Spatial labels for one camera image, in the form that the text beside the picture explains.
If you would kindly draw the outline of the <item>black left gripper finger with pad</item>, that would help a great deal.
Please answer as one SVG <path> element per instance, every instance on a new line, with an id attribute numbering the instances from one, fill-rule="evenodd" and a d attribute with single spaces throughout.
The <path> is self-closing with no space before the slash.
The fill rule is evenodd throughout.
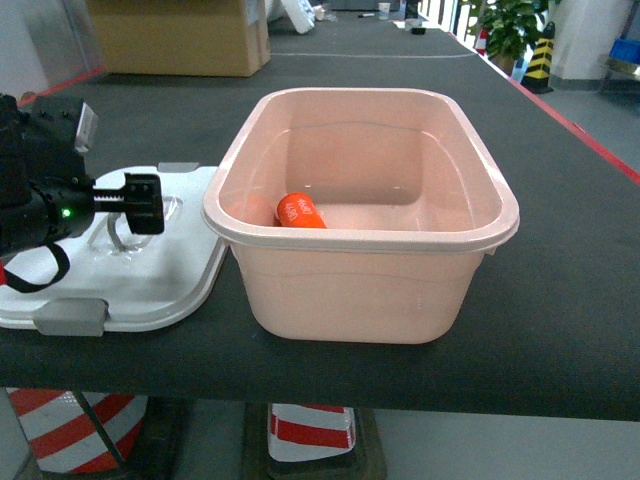
<path id="1" fill-rule="evenodd" d="M 96 212 L 124 213 L 129 229 L 137 235 L 164 232 L 164 204 L 157 174 L 124 173 L 119 189 L 93 188 Z"/>

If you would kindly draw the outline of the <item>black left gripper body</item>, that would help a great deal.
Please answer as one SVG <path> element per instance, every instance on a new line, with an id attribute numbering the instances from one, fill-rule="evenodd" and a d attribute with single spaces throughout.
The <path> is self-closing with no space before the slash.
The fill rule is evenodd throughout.
<path id="1" fill-rule="evenodd" d="M 97 115 L 79 97 L 39 96 L 28 111 L 1 96 L 1 254 L 75 238 L 95 215 L 82 155 Z"/>

